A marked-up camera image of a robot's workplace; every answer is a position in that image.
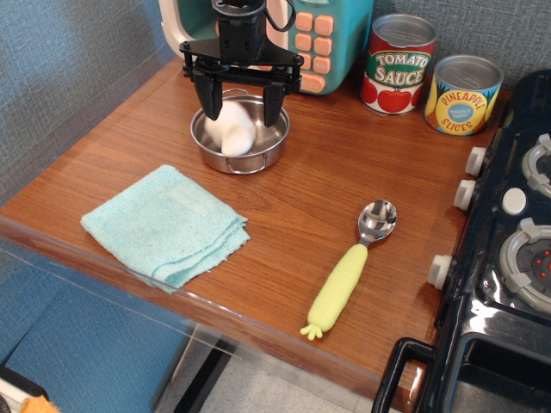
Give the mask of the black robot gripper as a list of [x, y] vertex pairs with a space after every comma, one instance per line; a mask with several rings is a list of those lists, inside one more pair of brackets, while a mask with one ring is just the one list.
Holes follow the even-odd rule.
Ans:
[[[282, 110], [285, 92], [300, 89], [300, 67], [304, 59], [274, 44], [267, 35], [266, 26], [278, 32], [289, 31], [296, 19], [291, 9], [283, 27], [276, 22], [266, 8], [217, 8], [219, 36], [205, 40], [185, 40], [180, 44], [187, 76], [202, 62], [208, 74], [226, 73], [236, 83], [243, 76], [245, 82], [263, 88], [264, 125], [274, 125]], [[204, 114], [217, 120], [222, 109], [222, 82], [205, 73], [194, 74], [195, 91]]]

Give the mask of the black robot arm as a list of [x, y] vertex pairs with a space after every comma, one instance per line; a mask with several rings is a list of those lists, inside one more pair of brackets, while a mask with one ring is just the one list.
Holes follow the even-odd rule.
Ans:
[[224, 82], [263, 87], [263, 120], [272, 126], [282, 111], [284, 97], [300, 89], [304, 59], [274, 44], [267, 25], [287, 32], [294, 25], [294, 3], [284, 27], [274, 22], [265, 1], [213, 1], [218, 14], [219, 36], [184, 41], [184, 76], [195, 84], [204, 114], [217, 120], [222, 109]]

